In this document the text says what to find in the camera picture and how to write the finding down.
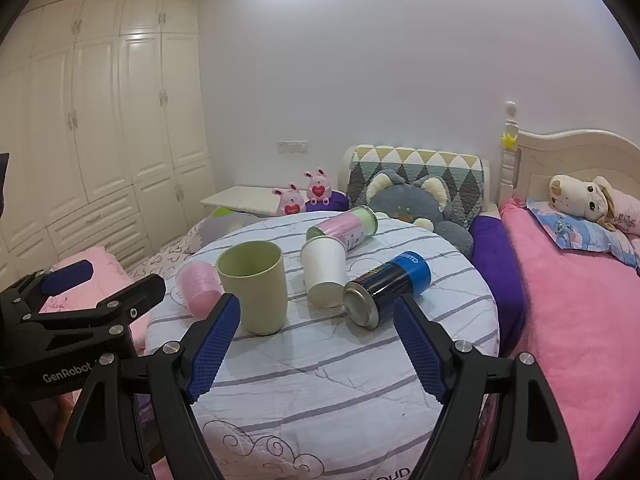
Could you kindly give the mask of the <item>grey bear plush pillow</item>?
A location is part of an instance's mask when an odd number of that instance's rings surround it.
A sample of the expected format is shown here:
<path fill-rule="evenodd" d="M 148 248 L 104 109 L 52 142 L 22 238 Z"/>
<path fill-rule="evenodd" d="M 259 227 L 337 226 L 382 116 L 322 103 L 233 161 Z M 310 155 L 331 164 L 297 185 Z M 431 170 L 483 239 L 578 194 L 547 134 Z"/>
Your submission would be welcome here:
<path fill-rule="evenodd" d="M 393 170 L 382 170 L 367 186 L 366 203 L 375 212 L 441 236 L 471 258 L 473 237 L 454 212 L 446 184 L 440 177 L 423 177 L 409 183 Z"/>

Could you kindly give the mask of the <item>front pink bunny toy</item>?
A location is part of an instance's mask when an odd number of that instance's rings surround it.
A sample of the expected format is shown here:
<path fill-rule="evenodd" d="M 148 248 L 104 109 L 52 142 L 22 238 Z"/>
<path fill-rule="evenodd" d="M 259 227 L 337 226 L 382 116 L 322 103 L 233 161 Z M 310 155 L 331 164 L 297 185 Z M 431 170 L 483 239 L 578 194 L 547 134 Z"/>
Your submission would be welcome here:
<path fill-rule="evenodd" d="M 279 199 L 277 216 L 300 214 L 306 211 L 303 195 L 294 183 L 290 183 L 287 188 L 274 188 L 272 194 Z"/>

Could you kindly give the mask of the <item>white bedside table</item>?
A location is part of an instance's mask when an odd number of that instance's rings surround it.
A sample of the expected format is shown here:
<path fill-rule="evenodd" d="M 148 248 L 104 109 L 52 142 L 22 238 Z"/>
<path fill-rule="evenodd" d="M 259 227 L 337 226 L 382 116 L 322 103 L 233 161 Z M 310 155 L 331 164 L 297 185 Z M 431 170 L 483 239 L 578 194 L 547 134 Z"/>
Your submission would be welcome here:
<path fill-rule="evenodd" d="M 282 198 L 291 198 L 294 194 L 298 195 L 295 202 L 280 206 Z M 200 203 L 208 208 L 222 207 L 261 217 L 282 216 L 282 214 L 306 211 L 303 197 L 299 192 L 294 192 L 292 188 L 232 186 L 232 188 L 202 198 Z"/>

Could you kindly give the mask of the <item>pink fleece blanket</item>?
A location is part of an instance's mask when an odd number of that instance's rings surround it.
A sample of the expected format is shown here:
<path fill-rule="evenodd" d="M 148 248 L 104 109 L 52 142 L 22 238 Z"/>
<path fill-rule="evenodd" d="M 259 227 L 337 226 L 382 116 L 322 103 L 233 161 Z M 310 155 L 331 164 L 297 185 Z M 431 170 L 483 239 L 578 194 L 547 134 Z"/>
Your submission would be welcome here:
<path fill-rule="evenodd" d="M 511 200 L 502 221 L 527 302 L 513 353 L 533 353 L 558 402 L 578 474 L 612 465 L 639 415 L 639 270 L 610 254 L 560 249 Z"/>

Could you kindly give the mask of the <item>pink bunny toy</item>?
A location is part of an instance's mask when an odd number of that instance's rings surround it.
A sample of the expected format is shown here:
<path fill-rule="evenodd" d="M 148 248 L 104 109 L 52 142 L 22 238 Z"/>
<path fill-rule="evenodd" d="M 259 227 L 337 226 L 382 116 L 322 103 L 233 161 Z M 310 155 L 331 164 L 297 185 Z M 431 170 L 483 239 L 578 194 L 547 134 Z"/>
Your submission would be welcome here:
<path fill-rule="evenodd" d="M 274 188 L 272 194 L 279 199 L 277 216 L 300 214 L 306 211 L 303 195 L 294 183 L 290 183 L 287 188 Z"/>
<path fill-rule="evenodd" d="M 306 191 L 308 202 L 311 205 L 329 205 L 332 186 L 326 173 L 321 168 L 318 168 L 314 174 L 310 171 L 305 171 L 304 176 L 308 179 Z"/>

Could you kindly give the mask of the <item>white paper cup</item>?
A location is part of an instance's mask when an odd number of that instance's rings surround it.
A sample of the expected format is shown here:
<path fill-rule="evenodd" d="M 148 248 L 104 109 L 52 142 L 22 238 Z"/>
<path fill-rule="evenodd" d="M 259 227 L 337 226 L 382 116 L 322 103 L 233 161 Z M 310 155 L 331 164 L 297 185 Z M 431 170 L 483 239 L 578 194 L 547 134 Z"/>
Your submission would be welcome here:
<path fill-rule="evenodd" d="M 320 309 L 339 307 L 347 281 L 343 244 L 334 237 L 317 236 L 306 241 L 300 258 L 310 304 Z"/>

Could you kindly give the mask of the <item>heart patterned bed sheet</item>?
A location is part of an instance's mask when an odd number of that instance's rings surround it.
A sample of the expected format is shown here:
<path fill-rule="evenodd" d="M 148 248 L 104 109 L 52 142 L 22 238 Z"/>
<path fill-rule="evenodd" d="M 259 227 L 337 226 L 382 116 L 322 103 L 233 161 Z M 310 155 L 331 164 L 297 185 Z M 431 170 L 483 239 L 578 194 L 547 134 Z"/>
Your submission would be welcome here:
<path fill-rule="evenodd" d="M 177 273 L 180 266 L 190 257 L 191 243 L 190 237 L 184 236 L 178 242 L 167 245 L 160 252 L 152 256 L 144 256 L 139 262 L 130 266 L 126 272 L 134 281 L 149 274 L 157 274 L 164 280 L 168 280 L 168 278 L 172 278 Z"/>

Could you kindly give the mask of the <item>blue cartoon pillow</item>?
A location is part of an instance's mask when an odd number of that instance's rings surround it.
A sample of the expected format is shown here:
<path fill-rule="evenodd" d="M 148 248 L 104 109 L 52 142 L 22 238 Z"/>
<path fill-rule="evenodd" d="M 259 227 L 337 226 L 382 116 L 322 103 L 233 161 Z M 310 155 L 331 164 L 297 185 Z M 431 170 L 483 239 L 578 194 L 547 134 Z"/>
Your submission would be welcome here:
<path fill-rule="evenodd" d="M 623 232 L 608 231 L 597 223 L 563 214 L 547 202 L 528 198 L 525 206 L 560 249 L 610 254 L 639 270 L 639 253 Z"/>

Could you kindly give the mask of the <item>black and blue can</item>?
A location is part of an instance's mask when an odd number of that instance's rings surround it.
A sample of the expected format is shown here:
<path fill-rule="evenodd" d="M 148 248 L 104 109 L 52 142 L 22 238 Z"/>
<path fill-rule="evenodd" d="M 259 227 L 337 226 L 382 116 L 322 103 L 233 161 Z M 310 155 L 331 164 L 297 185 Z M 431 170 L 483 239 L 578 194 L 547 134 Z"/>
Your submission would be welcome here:
<path fill-rule="evenodd" d="M 426 260 L 408 250 L 347 282 L 343 289 L 344 308 L 352 322 L 375 330 L 390 317 L 399 297 L 419 297 L 431 281 Z"/>

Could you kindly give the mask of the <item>pink plastic cup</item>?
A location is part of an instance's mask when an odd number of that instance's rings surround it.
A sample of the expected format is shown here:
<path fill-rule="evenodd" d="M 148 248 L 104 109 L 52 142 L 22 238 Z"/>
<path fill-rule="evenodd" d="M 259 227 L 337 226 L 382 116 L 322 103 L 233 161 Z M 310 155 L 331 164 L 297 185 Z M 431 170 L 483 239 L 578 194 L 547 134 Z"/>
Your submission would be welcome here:
<path fill-rule="evenodd" d="M 176 283 L 186 307 L 199 320 L 208 317 L 224 293 L 215 267 L 205 261 L 187 262 L 178 271 Z"/>

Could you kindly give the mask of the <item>cream dog plush toy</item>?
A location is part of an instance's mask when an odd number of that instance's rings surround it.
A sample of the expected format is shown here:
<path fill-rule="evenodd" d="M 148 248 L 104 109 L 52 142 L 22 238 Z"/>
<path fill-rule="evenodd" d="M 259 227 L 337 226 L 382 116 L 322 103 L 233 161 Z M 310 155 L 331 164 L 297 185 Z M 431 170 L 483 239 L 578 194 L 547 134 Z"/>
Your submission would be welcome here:
<path fill-rule="evenodd" d="M 550 180 L 549 193 L 552 206 L 563 214 L 589 220 L 609 231 L 639 234 L 638 198 L 616 190 L 605 177 L 588 182 L 557 174 Z"/>

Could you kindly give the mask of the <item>pink and green jar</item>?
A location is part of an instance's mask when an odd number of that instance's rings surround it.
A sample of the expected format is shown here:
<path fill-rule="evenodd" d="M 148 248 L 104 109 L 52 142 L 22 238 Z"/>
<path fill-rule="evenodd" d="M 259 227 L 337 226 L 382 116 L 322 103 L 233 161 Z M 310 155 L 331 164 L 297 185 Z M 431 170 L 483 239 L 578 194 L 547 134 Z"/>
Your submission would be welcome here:
<path fill-rule="evenodd" d="M 306 232 L 306 240 L 329 236 L 339 240 L 350 252 L 378 232 L 378 218 L 367 206 L 358 206 L 337 216 L 327 218 Z"/>

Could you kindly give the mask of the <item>grey sun patterned pillow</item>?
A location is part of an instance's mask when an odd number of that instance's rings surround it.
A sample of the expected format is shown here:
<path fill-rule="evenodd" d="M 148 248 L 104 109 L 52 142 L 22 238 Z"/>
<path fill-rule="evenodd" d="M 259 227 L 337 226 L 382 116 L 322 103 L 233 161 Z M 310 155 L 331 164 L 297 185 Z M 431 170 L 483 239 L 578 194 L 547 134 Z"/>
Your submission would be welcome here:
<path fill-rule="evenodd" d="M 254 214 L 219 207 L 196 227 L 191 252 L 197 252 L 215 240 L 259 221 L 262 221 L 262 218 Z"/>

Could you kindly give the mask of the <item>light pink embroidered quilt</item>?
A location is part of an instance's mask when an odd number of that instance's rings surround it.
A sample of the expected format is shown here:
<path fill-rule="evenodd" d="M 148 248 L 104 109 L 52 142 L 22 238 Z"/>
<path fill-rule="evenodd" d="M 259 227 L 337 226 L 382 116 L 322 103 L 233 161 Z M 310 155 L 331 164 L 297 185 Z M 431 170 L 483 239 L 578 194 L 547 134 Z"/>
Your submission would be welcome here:
<path fill-rule="evenodd" d="M 131 285 L 134 280 L 125 272 L 117 259 L 102 246 L 90 247 L 71 255 L 52 266 L 55 271 L 80 260 L 92 264 L 93 276 L 89 281 L 73 287 L 61 295 L 50 297 L 40 309 L 41 313 L 67 312 L 94 308 L 101 300 Z"/>

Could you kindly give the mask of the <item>triangle patterned cushion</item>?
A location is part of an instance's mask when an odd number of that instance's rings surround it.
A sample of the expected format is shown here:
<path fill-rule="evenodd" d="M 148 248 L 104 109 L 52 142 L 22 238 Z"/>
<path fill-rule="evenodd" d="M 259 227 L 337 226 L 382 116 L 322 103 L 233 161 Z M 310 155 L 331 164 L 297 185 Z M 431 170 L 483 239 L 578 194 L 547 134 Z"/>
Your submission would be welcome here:
<path fill-rule="evenodd" d="M 366 188 L 380 171 L 390 169 L 408 183 L 423 177 L 441 178 L 449 192 L 454 212 L 464 226 L 479 214 L 495 214 L 490 197 L 490 167 L 486 159 L 427 148 L 359 144 L 347 149 L 337 177 L 338 189 L 352 206 L 366 202 Z"/>

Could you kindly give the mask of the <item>yellow star ornament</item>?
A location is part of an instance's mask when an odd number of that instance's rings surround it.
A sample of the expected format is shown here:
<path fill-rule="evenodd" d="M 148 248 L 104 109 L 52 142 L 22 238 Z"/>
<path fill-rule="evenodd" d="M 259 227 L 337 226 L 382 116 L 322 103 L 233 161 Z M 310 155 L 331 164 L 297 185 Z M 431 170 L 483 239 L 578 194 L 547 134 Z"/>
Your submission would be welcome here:
<path fill-rule="evenodd" d="M 512 136 L 510 133 L 503 133 L 501 137 L 502 148 L 506 151 L 513 152 L 516 149 L 516 144 L 518 143 L 518 137 Z"/>

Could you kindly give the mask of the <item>cream white wardrobe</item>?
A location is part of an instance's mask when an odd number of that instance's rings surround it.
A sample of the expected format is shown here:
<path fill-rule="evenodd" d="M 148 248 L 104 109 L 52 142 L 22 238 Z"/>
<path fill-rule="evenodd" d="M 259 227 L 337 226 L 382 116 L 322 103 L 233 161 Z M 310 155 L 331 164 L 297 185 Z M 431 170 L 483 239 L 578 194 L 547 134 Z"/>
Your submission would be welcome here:
<path fill-rule="evenodd" d="M 132 269 L 213 191 L 198 0 L 60 0 L 1 45 L 1 281 L 100 246 Z"/>

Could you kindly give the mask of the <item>rear pink bunny toy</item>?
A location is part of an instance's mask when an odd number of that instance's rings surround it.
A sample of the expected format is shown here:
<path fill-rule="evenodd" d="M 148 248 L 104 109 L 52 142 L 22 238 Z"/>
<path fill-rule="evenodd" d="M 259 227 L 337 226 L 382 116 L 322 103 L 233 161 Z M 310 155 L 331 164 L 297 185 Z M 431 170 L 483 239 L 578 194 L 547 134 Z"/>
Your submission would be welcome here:
<path fill-rule="evenodd" d="M 311 205 L 329 205 L 332 186 L 326 173 L 321 168 L 318 168 L 314 174 L 310 171 L 305 171 L 304 176 L 308 179 L 306 191 L 308 202 Z"/>

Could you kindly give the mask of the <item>olive green plastic cup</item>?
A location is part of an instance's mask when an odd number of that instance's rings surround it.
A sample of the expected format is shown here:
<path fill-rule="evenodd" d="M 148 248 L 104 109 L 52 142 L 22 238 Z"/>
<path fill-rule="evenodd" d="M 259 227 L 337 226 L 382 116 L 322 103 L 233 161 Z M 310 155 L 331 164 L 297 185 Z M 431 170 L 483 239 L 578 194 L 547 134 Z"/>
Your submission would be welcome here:
<path fill-rule="evenodd" d="M 288 315 L 288 289 L 282 250 L 266 240 L 232 246 L 217 259 L 222 288 L 239 299 L 244 330 L 277 333 Z"/>

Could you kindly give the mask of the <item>purple pillow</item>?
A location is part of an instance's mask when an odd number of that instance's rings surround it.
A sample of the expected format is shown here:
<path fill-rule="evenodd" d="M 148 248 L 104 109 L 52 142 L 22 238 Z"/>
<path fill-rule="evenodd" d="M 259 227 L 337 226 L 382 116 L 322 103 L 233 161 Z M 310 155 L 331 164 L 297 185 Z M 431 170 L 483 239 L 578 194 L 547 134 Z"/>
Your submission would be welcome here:
<path fill-rule="evenodd" d="M 502 221 L 477 216 L 470 226 L 474 238 L 471 261 L 494 296 L 498 311 L 500 356 L 508 356 L 521 339 L 527 316 L 518 259 Z"/>

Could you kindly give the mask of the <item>cream wooden headboard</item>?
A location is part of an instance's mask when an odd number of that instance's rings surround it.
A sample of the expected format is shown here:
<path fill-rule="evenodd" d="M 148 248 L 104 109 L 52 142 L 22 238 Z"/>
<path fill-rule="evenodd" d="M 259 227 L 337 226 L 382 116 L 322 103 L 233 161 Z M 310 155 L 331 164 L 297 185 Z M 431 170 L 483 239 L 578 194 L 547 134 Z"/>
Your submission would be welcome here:
<path fill-rule="evenodd" d="M 617 133 L 600 129 L 574 129 L 533 133 L 516 121 L 518 106 L 504 103 L 504 133 L 518 137 L 516 149 L 502 149 L 497 204 L 526 198 L 546 200 L 548 184 L 555 174 L 583 181 L 605 177 L 613 188 L 639 195 L 639 147 Z"/>

